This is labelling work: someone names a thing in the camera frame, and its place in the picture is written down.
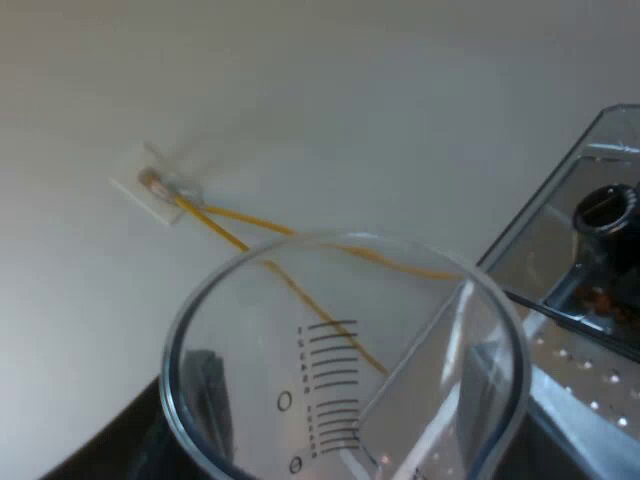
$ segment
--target yellow wire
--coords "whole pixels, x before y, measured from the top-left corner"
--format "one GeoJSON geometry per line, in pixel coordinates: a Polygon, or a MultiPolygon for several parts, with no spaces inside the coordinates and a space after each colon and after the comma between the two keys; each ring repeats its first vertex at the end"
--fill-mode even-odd
{"type": "MultiPolygon", "coordinates": [[[[269,222],[267,220],[262,220],[258,217],[245,215],[244,213],[234,212],[233,210],[227,210],[226,208],[220,208],[214,205],[206,205],[202,208],[202,210],[204,210],[205,212],[220,215],[222,217],[232,218],[234,220],[239,220],[241,222],[249,223],[251,225],[256,225],[258,227],[266,228],[268,230],[273,230],[274,232],[282,233],[283,235],[295,235],[296,233],[295,230],[289,227],[285,227],[284,225],[278,225],[277,223],[269,222]]],[[[382,254],[365,247],[347,247],[344,245],[335,245],[331,243],[327,244],[327,246],[330,248],[336,248],[338,250],[342,250],[346,253],[355,255],[360,258],[364,258],[366,260],[369,260],[370,262],[384,265],[385,267],[391,268],[393,270],[409,273],[411,275],[418,275],[425,278],[431,278],[434,280],[453,280],[453,279],[459,278],[458,275],[455,275],[453,273],[435,272],[432,270],[426,270],[424,268],[401,265],[392,260],[389,260],[382,254]]]]}
{"type": "MultiPolygon", "coordinates": [[[[198,210],[198,208],[195,205],[193,205],[189,200],[184,198],[182,195],[175,194],[174,201],[176,202],[176,205],[183,208],[185,211],[189,212],[191,215],[193,215],[195,218],[200,220],[203,224],[205,224],[207,227],[212,229],[218,235],[221,235],[231,244],[235,245],[238,249],[242,250],[243,252],[246,252],[247,250],[249,250],[249,247],[245,243],[243,243],[241,240],[236,238],[233,234],[231,234],[230,232],[222,228],[220,225],[218,225],[216,222],[211,220],[209,217],[207,217],[205,214],[203,214],[200,210],[198,210]]],[[[305,303],[314,312],[316,312],[316,314],[320,318],[322,318],[322,320],[327,322],[329,325],[333,326],[341,334],[349,333],[342,325],[336,322],[331,317],[331,315],[329,315],[322,307],[320,307],[309,296],[309,294],[307,294],[284,270],[282,270],[282,268],[280,268],[280,266],[277,263],[271,260],[265,260],[263,263],[269,270],[271,270],[272,272],[280,276],[284,280],[284,282],[287,284],[287,286],[295,292],[298,298],[300,298],[300,300],[302,300],[303,303],[305,303]]],[[[349,343],[351,343],[351,345],[353,345],[356,348],[356,350],[360,352],[362,357],[367,362],[369,362],[376,370],[378,370],[380,373],[384,375],[389,374],[389,371],[384,367],[384,365],[382,365],[379,361],[377,361],[373,357],[373,355],[367,352],[362,345],[360,345],[356,340],[353,339],[353,337],[345,335],[345,338],[349,341],[349,343]]]]}
{"type": "Polygon", "coordinates": [[[179,207],[189,212],[191,215],[196,217],[198,220],[200,220],[202,223],[204,223],[207,227],[209,227],[211,230],[216,232],[218,235],[224,237],[229,243],[231,243],[232,245],[235,245],[236,247],[238,247],[238,249],[242,250],[243,252],[246,252],[247,250],[249,250],[249,247],[245,243],[243,243],[238,238],[234,237],[231,233],[227,232],[224,228],[222,228],[216,222],[214,222],[209,217],[207,217],[204,213],[198,210],[198,208],[193,203],[191,203],[189,200],[184,198],[182,195],[176,194],[174,197],[174,200],[176,202],[176,205],[178,205],[179,207]]]}
{"type": "Polygon", "coordinates": [[[220,215],[221,217],[233,218],[241,222],[257,225],[258,227],[273,230],[274,232],[282,233],[283,235],[294,235],[296,232],[289,227],[278,225],[277,223],[268,222],[258,217],[252,217],[251,215],[245,215],[244,213],[234,212],[233,210],[227,210],[226,208],[216,207],[214,205],[206,205],[202,207],[202,210],[209,213],[220,215]]]}
{"type": "Polygon", "coordinates": [[[367,362],[369,362],[376,370],[378,370],[380,373],[384,375],[389,374],[389,371],[384,367],[384,365],[382,365],[378,360],[376,360],[373,357],[373,355],[367,352],[362,345],[360,345],[357,341],[353,339],[353,337],[349,336],[349,331],[345,329],[342,325],[340,325],[338,322],[336,322],[333,318],[331,318],[331,316],[322,307],[320,307],[320,305],[318,305],[304,290],[302,290],[302,288],[300,288],[300,286],[284,270],[282,270],[277,263],[272,262],[271,260],[265,260],[264,264],[267,266],[269,270],[276,273],[277,275],[280,275],[280,277],[282,277],[282,279],[286,282],[289,288],[291,288],[291,290],[293,290],[298,295],[300,300],[302,300],[314,312],[316,312],[318,316],[322,318],[322,320],[327,322],[329,325],[333,326],[333,328],[335,328],[338,331],[338,333],[345,335],[345,338],[347,339],[347,341],[351,343],[351,345],[353,345],[356,348],[356,350],[360,352],[363,358],[367,362]]]}

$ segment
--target clear plastic measuring cup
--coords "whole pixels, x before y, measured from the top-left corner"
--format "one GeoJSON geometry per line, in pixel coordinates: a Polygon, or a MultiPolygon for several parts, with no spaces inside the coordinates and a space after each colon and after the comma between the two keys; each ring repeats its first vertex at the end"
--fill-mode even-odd
{"type": "Polygon", "coordinates": [[[525,410],[511,304],[473,267],[333,232],[222,267],[169,334],[169,424],[213,478],[489,478],[525,410]]]}

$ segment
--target measuring cup rim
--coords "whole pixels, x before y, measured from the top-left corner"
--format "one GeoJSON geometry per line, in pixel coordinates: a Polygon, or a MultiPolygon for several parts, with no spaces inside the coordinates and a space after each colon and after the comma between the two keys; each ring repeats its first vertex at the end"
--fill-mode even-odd
{"type": "Polygon", "coordinates": [[[174,436],[189,456],[213,478],[221,480],[255,480],[235,465],[219,456],[208,445],[198,429],[184,401],[179,385],[180,352],[185,334],[204,298],[230,273],[250,260],[288,245],[303,244],[308,241],[335,242],[339,238],[369,238],[417,247],[424,252],[435,254],[464,272],[475,283],[485,289],[487,298],[498,311],[505,326],[509,340],[513,345],[513,382],[506,408],[497,427],[484,443],[475,461],[470,466],[467,478],[490,478],[498,466],[507,446],[515,436],[526,413],[528,393],[531,386],[531,361],[525,336],[518,321],[513,304],[502,290],[484,272],[460,256],[443,252],[421,241],[396,236],[389,232],[371,232],[367,230],[316,230],[296,234],[292,237],[280,237],[266,242],[257,248],[236,255],[205,278],[198,288],[187,298],[178,311],[165,343],[162,368],[159,376],[160,399],[165,417],[174,436]]]}

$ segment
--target clear plastic container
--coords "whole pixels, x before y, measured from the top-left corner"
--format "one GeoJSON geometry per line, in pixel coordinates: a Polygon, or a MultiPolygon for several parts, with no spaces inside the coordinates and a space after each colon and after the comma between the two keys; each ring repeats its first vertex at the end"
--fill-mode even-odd
{"type": "Polygon", "coordinates": [[[480,267],[517,303],[640,361],[639,182],[640,105],[606,108],[480,267]],[[621,204],[598,199],[616,192],[621,204]]]}
{"type": "Polygon", "coordinates": [[[169,334],[163,408],[218,479],[490,478],[530,363],[481,272],[370,233],[238,256],[169,334]]]}

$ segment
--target white surface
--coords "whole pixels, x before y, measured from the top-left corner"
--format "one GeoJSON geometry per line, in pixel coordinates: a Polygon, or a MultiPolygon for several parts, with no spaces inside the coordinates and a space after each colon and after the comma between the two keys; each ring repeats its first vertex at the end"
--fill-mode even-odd
{"type": "Polygon", "coordinates": [[[140,173],[146,168],[153,168],[161,171],[158,155],[148,144],[141,143],[124,155],[119,160],[115,173],[109,180],[119,188],[125,195],[128,195],[140,207],[144,208],[156,219],[165,225],[174,223],[183,213],[177,205],[173,205],[161,198],[158,198],[139,180],[140,173]]]}
{"type": "Polygon", "coordinates": [[[123,152],[158,145],[223,206],[476,259],[600,108],[640,102],[637,5],[0,4],[0,477],[44,473],[120,411],[234,253],[113,189],[123,152]]]}

